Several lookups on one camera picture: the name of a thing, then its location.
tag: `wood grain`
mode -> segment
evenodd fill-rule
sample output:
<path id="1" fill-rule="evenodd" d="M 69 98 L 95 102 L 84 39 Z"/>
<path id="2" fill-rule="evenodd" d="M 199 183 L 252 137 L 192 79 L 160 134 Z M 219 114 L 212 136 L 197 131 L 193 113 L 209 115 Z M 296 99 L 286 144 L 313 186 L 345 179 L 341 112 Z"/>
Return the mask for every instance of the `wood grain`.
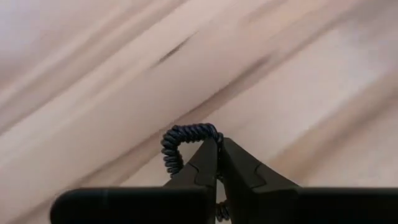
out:
<path id="1" fill-rule="evenodd" d="M 162 185 L 175 123 L 302 185 L 397 184 L 397 2 L 63 4 L 0 2 L 1 223 L 49 223 L 74 187 Z"/>

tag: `black object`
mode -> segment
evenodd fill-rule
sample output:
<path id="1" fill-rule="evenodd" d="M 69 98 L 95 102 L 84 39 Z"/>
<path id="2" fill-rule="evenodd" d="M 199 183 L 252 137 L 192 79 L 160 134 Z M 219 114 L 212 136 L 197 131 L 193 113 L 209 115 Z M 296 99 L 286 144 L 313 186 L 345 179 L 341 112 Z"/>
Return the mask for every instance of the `black object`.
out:
<path id="1" fill-rule="evenodd" d="M 209 138 L 185 167 L 166 164 L 174 170 L 169 170 L 172 179 L 163 187 L 72 190 L 54 203 L 52 224 L 204 224 L 214 223 L 216 213 L 230 215 L 235 224 L 398 222 L 398 189 L 299 187 L 206 125 L 203 133 L 196 133 L 200 138 L 180 134 L 192 126 L 174 127 L 173 139 L 165 135 L 173 143 L 162 142 L 173 151 L 167 151 L 166 158 L 177 156 L 166 162 L 182 161 L 177 151 L 181 142 Z M 228 201 L 216 211 L 217 177 Z"/>

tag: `coiled cable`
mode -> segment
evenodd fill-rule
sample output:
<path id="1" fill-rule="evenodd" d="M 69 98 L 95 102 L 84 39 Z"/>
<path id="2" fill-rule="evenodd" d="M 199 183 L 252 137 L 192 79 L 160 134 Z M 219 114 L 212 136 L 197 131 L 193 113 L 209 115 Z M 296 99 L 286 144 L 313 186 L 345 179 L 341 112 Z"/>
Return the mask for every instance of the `coiled cable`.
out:
<path id="1" fill-rule="evenodd" d="M 212 124 L 175 125 L 163 135 L 163 140 L 161 141 L 163 146 L 162 153 L 165 155 L 163 160 L 170 178 L 173 178 L 184 167 L 181 153 L 178 150 L 179 145 L 183 142 L 203 141 L 206 138 L 213 138 L 217 142 L 218 150 L 223 145 L 223 133 L 219 133 Z M 220 172 L 217 173 L 217 179 L 223 182 Z M 219 222 L 229 220 L 226 201 L 216 205 L 216 218 Z"/>

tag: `black coiled cord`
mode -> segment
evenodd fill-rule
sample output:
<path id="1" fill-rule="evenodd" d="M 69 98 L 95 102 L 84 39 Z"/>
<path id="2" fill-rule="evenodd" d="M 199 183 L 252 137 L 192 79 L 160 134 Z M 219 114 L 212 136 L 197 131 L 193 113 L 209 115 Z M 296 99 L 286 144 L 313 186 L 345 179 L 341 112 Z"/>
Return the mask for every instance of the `black coiled cord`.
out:
<path id="1" fill-rule="evenodd" d="M 165 155 L 163 160 L 170 178 L 173 178 L 184 167 L 181 153 L 178 150 L 179 145 L 183 142 L 203 141 L 206 138 L 213 138 L 217 142 L 218 149 L 223 145 L 223 133 L 219 133 L 212 124 L 175 125 L 163 135 L 163 140 L 161 141 L 163 146 L 162 153 Z M 217 179 L 221 182 L 223 181 L 220 173 L 218 173 Z M 226 201 L 216 205 L 216 218 L 219 222 L 229 220 Z"/>

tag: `wooden surface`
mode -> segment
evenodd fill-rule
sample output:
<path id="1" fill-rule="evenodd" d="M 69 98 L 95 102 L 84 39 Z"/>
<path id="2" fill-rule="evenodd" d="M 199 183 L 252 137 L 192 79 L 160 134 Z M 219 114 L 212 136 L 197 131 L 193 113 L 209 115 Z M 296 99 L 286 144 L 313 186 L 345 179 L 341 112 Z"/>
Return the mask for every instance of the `wooden surface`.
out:
<path id="1" fill-rule="evenodd" d="M 74 187 L 162 185 L 175 123 L 301 185 L 398 186 L 397 1 L 0 6 L 0 223 L 49 223 Z"/>

